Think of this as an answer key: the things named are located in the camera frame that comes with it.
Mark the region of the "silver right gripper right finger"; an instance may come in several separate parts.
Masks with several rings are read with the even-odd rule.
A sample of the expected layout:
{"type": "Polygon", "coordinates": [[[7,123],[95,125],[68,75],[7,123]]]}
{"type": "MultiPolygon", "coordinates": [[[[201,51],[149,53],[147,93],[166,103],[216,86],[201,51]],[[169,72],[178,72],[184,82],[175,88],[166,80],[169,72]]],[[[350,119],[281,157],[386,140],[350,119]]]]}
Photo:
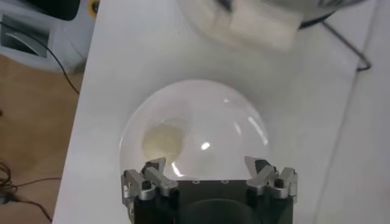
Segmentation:
{"type": "Polygon", "coordinates": [[[298,173],[293,168],[279,172],[267,160],[252,156],[245,156],[244,161],[251,176],[246,185],[256,196],[268,194],[278,200],[291,197],[297,203],[298,173]]]}

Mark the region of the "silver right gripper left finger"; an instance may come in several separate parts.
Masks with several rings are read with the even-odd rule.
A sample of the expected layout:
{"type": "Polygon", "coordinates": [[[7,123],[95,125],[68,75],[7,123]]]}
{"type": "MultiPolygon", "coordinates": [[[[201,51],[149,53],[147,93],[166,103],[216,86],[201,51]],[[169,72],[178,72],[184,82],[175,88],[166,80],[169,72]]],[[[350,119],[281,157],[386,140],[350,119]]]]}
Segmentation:
{"type": "Polygon", "coordinates": [[[178,189],[179,183],[163,175],[166,158],[147,161],[137,172],[125,170],[121,175],[122,204],[131,213],[136,198],[141,201],[153,200],[157,193],[169,197],[178,189]]]}

